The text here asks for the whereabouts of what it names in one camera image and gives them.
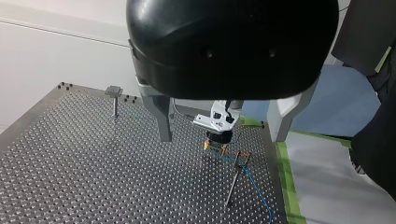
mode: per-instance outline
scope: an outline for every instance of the metal post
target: metal post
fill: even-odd
[[[116,118],[116,117],[119,116],[118,113],[117,113],[117,111],[118,111],[118,109],[117,109],[118,105],[119,105],[119,98],[118,98],[118,97],[115,97],[115,98],[114,98],[114,112],[113,112],[113,117],[114,117],[114,118]]]
[[[241,151],[238,152],[235,158],[235,162],[233,164],[233,171],[236,170],[236,174],[233,176],[233,183],[231,184],[230,191],[228,193],[227,200],[225,201],[224,208],[231,207],[231,197],[233,196],[233,190],[236,186],[236,180],[238,179],[239,174],[241,174],[242,167],[239,165],[239,156],[241,155]]]

